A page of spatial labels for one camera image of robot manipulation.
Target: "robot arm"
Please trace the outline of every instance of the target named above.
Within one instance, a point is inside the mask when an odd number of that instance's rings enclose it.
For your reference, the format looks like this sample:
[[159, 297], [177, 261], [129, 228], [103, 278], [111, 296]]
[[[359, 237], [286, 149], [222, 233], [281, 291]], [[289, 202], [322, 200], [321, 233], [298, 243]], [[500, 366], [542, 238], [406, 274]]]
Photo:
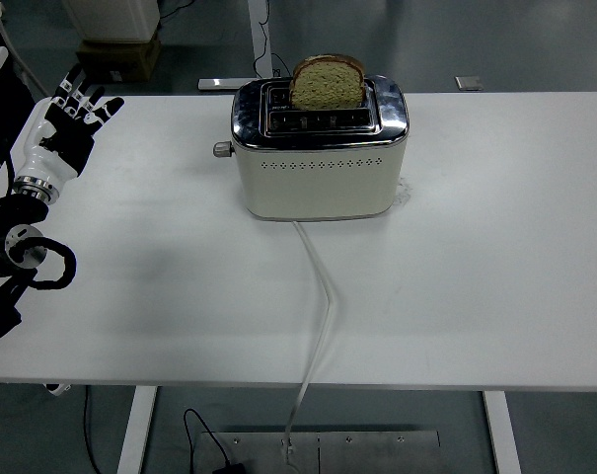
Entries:
[[[94, 146], [93, 135], [124, 103], [116, 97], [95, 108], [104, 89], [86, 99], [86, 80], [70, 94], [79, 73], [75, 66], [41, 109], [26, 140], [27, 160], [16, 173], [14, 193], [0, 198], [0, 277], [9, 277], [0, 286], [0, 338], [21, 322], [15, 305], [27, 287], [60, 289], [76, 271], [72, 251], [32, 224], [45, 220], [63, 185], [81, 174]], [[63, 257], [65, 271], [58, 280], [35, 281], [37, 266], [50, 250]]]

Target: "toaster knob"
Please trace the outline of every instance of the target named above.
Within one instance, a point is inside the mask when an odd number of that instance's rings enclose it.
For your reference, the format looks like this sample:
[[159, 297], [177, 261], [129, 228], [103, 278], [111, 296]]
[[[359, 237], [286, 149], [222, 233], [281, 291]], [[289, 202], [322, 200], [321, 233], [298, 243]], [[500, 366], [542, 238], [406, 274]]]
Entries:
[[212, 154], [217, 158], [229, 158], [234, 151], [235, 149], [232, 147], [231, 141], [220, 141], [212, 147]]

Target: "gray floor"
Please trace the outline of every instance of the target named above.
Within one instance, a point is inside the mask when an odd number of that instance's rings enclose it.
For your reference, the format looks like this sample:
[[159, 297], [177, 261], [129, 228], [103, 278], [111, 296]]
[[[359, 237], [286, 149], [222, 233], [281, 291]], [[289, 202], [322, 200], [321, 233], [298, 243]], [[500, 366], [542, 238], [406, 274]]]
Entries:
[[[60, 1], [3, 3], [14, 45], [54, 89], [80, 41]], [[184, 3], [164, 0], [161, 9]], [[310, 54], [344, 52], [406, 93], [457, 92], [453, 76], [473, 74], [488, 92], [597, 91], [597, 0], [276, 0], [269, 21], [272, 50], [289, 68]], [[160, 38], [152, 79], [108, 86], [109, 94], [199, 94], [199, 78], [253, 75], [245, 0], [197, 0], [164, 22]], [[284, 70], [276, 59], [274, 67]], [[91, 435], [104, 473], [117, 466], [132, 393], [94, 390]], [[216, 430], [278, 428], [294, 395], [162, 389], [144, 472], [187, 472], [186, 407]], [[83, 397], [80, 386], [54, 398], [42, 386], [0, 384], [0, 473], [91, 472]], [[507, 400], [525, 474], [597, 473], [597, 394], [509, 393]], [[436, 429], [454, 473], [493, 472], [478, 393], [310, 389], [298, 425]]]

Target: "toaster vent hole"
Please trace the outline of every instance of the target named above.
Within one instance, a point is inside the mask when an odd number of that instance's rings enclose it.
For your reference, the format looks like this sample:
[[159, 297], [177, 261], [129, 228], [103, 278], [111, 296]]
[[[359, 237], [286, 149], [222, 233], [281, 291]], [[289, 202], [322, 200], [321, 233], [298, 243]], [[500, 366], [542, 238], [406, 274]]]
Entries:
[[309, 168], [310, 170], [315, 170], [316, 168], [320, 168], [321, 170], [324, 170], [325, 168], [329, 168], [330, 170], [332, 170], [333, 168], [352, 168], [354, 166], [356, 167], [361, 167], [361, 166], [371, 166], [371, 165], [381, 165], [383, 163], [383, 160], [381, 158], [375, 158], [374, 160], [372, 158], [368, 158], [366, 160], [339, 160], [339, 161], [329, 161], [329, 162], [325, 162], [325, 161], [319, 161], [319, 162], [315, 162], [315, 161], [310, 161], [310, 162], [300, 162], [300, 163], [296, 163], [296, 162], [292, 162], [292, 163], [285, 163], [285, 162], [280, 162], [280, 163], [268, 163], [266, 161], [261, 162], [261, 167], [266, 170], [266, 169], [272, 169], [272, 170], [276, 170], [276, 169], [281, 169], [281, 170], [296, 170], [296, 169], [301, 169], [301, 170], [306, 170], [307, 168]]

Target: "cardboard box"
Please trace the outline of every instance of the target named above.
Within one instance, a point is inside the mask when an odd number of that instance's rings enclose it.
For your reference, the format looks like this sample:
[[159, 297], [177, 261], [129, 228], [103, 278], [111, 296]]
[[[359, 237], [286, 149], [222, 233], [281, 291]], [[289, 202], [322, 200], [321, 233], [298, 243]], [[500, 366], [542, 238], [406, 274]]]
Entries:
[[82, 41], [77, 57], [92, 82], [144, 82], [151, 78], [161, 47], [157, 33], [149, 42]]

